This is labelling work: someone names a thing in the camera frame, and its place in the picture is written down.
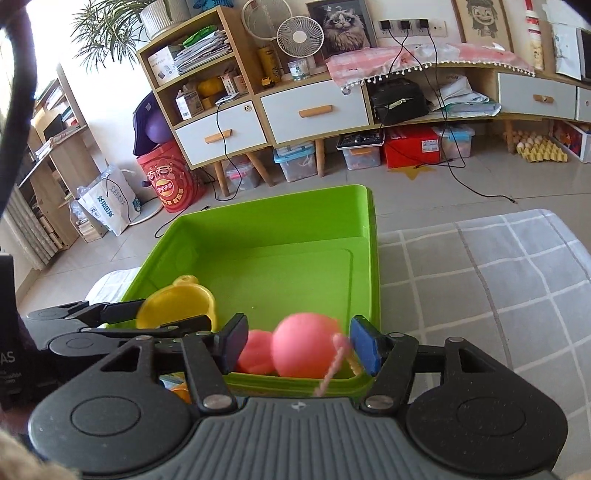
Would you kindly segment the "black handbag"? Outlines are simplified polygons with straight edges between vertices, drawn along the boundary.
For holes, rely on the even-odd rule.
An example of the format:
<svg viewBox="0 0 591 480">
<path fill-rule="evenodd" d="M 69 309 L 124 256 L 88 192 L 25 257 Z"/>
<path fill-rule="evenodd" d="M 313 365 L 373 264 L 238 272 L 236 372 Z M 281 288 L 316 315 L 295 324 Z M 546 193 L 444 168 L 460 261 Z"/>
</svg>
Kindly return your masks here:
<svg viewBox="0 0 591 480">
<path fill-rule="evenodd" d="M 430 112 L 421 87 L 405 78 L 370 86 L 369 96 L 375 119 L 384 126 L 414 120 Z"/>
</svg>

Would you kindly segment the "pink tasselled cloth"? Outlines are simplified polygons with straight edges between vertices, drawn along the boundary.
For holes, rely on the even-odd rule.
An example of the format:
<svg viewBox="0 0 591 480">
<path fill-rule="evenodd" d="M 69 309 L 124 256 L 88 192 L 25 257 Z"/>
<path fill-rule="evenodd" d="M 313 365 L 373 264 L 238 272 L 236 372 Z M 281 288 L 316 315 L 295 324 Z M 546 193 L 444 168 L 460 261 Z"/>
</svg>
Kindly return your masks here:
<svg viewBox="0 0 591 480">
<path fill-rule="evenodd" d="M 457 66 L 501 68 L 536 76 L 535 69 L 513 52 L 470 43 L 369 48 L 334 55 L 327 61 L 332 81 L 342 92 L 392 76 Z"/>
</svg>

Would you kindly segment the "pink flamingo toy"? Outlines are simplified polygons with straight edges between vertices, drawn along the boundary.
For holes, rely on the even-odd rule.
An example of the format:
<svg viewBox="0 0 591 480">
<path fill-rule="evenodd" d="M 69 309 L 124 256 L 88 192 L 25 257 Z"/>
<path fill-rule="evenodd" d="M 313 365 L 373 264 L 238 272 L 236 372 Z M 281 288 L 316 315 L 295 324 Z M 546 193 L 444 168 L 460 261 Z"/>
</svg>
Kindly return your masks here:
<svg viewBox="0 0 591 480">
<path fill-rule="evenodd" d="M 297 313 L 271 332 L 249 331 L 236 363 L 239 373 L 276 374 L 283 378 L 318 380 L 315 397 L 325 396 L 329 383 L 348 366 L 353 375 L 363 368 L 339 322 L 317 313 Z"/>
</svg>

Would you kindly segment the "white fan guard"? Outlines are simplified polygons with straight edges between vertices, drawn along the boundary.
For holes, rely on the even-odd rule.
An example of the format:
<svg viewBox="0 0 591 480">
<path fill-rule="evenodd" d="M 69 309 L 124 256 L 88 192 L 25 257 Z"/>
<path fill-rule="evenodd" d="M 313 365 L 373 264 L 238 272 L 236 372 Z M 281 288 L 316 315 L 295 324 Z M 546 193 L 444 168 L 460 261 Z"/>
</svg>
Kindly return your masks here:
<svg viewBox="0 0 591 480">
<path fill-rule="evenodd" d="M 293 17 L 293 10 L 284 0 L 249 0 L 242 7 L 242 24 L 257 40 L 276 40 L 283 21 Z"/>
</svg>

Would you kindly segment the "yellow toy cup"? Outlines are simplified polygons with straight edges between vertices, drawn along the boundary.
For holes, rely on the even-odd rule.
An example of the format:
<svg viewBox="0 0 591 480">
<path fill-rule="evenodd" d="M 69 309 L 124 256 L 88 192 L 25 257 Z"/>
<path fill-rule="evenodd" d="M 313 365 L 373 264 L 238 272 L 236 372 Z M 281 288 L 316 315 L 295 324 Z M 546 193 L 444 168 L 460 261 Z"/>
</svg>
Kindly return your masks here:
<svg viewBox="0 0 591 480">
<path fill-rule="evenodd" d="M 217 330 L 213 294 L 200 284 L 197 277 L 182 275 L 144 300 L 135 317 L 135 325 L 139 329 L 153 329 L 200 315 L 211 321 L 211 331 Z"/>
</svg>

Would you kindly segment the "red cardboard box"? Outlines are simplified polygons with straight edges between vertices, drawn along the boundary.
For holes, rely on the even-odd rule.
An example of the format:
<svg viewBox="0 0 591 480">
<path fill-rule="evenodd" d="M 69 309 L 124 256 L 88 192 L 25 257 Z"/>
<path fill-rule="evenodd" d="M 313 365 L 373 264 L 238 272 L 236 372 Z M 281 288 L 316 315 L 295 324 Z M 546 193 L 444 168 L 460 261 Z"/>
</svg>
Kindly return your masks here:
<svg viewBox="0 0 591 480">
<path fill-rule="evenodd" d="M 441 160 L 440 137 L 429 125 L 388 128 L 383 151 L 389 169 L 432 165 Z"/>
</svg>

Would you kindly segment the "green plastic bin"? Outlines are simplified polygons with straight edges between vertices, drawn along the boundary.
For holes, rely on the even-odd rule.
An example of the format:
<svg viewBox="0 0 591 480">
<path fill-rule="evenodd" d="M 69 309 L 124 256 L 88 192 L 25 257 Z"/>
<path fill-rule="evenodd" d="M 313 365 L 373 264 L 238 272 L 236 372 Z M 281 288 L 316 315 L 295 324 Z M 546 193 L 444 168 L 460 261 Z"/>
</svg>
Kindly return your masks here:
<svg viewBox="0 0 591 480">
<path fill-rule="evenodd" d="M 126 288 L 145 299 L 182 275 L 211 291 L 219 323 L 243 313 L 273 330 L 290 314 L 380 320 L 374 198 L 345 185 L 253 200 L 180 216 Z"/>
</svg>

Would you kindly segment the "red snack bucket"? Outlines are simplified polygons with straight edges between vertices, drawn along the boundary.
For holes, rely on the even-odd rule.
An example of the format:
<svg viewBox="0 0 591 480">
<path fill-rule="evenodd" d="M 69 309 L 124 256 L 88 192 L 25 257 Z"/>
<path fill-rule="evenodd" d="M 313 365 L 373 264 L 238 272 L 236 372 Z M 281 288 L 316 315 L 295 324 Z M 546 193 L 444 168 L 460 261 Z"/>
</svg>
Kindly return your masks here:
<svg viewBox="0 0 591 480">
<path fill-rule="evenodd" d="M 188 167 L 174 140 L 139 156 L 137 162 L 169 213 L 184 211 L 205 194 L 204 182 Z"/>
</svg>

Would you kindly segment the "grey checked cloth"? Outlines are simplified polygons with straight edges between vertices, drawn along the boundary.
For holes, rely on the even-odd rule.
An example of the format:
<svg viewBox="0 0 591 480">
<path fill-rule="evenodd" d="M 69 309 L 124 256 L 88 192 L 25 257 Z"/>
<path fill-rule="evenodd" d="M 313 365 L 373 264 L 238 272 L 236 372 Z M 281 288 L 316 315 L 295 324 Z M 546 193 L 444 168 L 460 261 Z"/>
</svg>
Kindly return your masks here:
<svg viewBox="0 0 591 480">
<path fill-rule="evenodd" d="M 462 337 L 559 404 L 556 465 L 590 475 L 590 254 L 535 209 L 378 237 L 382 328 L 441 345 Z"/>
</svg>

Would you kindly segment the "wooden white drawer cabinet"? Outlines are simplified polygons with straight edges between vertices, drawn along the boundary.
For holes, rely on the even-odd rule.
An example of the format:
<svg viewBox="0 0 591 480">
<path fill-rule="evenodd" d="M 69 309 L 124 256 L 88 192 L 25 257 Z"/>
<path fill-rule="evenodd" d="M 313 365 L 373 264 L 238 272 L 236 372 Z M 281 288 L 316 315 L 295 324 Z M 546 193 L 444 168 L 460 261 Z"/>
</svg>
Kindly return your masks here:
<svg viewBox="0 0 591 480">
<path fill-rule="evenodd" d="M 172 79 L 161 80 L 154 59 L 202 27 L 214 25 L 225 34 L 228 50 Z M 558 74 L 536 72 L 535 77 L 501 68 L 439 67 L 392 76 L 342 92 L 328 72 L 301 81 L 281 82 L 263 89 L 262 62 L 256 55 L 238 12 L 216 7 L 154 38 L 138 57 L 155 99 L 189 168 L 218 164 L 246 155 L 257 171 L 267 173 L 256 154 L 266 147 L 311 141 L 322 149 L 326 138 L 378 128 L 369 87 L 394 79 L 430 80 L 438 86 L 454 68 L 463 69 L 473 88 L 501 105 L 498 119 L 510 129 L 517 119 L 590 120 L 589 85 Z M 235 67 L 245 78 L 246 91 L 221 106 L 211 106 L 188 118 L 176 105 L 183 86 L 211 78 L 226 67 Z"/>
</svg>

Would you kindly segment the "clear storage box blue lid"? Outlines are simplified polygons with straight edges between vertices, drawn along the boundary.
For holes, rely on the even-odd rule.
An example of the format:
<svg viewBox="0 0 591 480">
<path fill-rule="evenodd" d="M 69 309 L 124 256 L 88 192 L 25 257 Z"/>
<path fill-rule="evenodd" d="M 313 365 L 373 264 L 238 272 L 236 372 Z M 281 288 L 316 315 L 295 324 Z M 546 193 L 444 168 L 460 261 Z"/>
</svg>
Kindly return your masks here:
<svg viewBox="0 0 591 480">
<path fill-rule="evenodd" d="M 296 182 L 317 175 L 315 144 L 312 142 L 274 149 L 273 161 L 280 166 L 287 182 Z"/>
</svg>

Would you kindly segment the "white desk fan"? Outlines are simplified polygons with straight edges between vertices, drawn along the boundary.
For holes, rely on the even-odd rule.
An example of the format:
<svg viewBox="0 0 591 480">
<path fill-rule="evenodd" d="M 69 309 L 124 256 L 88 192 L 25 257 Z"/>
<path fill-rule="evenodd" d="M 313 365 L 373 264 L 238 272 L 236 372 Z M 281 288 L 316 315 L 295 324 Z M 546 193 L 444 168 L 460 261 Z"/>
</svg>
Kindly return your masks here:
<svg viewBox="0 0 591 480">
<path fill-rule="evenodd" d="M 322 50 L 325 33 L 322 26 L 308 16 L 293 16 L 284 20 L 276 32 L 277 45 L 294 59 L 304 59 L 315 69 L 315 54 Z"/>
</svg>

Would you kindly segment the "yellow egg tray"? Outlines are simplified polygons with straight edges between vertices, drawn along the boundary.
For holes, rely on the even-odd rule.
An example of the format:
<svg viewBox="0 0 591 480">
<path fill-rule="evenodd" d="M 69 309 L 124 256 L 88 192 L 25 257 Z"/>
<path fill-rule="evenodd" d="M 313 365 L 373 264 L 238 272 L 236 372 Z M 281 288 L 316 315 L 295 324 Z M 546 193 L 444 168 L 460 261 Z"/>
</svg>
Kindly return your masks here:
<svg viewBox="0 0 591 480">
<path fill-rule="evenodd" d="M 511 134 L 515 150 L 529 163 L 567 163 L 568 155 L 548 136 L 534 131 L 517 130 Z"/>
</svg>

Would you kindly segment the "white paper shopping bag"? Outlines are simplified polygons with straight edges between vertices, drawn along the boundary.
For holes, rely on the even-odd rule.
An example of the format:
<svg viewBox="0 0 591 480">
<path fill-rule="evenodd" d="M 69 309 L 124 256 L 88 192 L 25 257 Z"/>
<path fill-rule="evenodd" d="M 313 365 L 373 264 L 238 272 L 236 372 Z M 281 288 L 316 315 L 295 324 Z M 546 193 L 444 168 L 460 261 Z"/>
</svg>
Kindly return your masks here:
<svg viewBox="0 0 591 480">
<path fill-rule="evenodd" d="M 78 187 L 76 198 L 115 236 L 120 236 L 141 212 L 139 199 L 115 165 L 108 166 L 87 186 Z"/>
</svg>

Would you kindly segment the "framed cat picture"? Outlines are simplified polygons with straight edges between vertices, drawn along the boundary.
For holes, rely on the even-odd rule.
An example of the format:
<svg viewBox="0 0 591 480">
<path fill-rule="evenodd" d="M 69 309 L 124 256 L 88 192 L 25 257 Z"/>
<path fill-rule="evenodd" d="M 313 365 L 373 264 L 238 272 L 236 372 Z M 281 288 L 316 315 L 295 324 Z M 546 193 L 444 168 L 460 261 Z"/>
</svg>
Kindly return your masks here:
<svg viewBox="0 0 591 480">
<path fill-rule="evenodd" d="M 377 38 L 366 2 L 311 1 L 308 15 L 322 26 L 325 41 L 322 58 L 377 47 Z"/>
</svg>

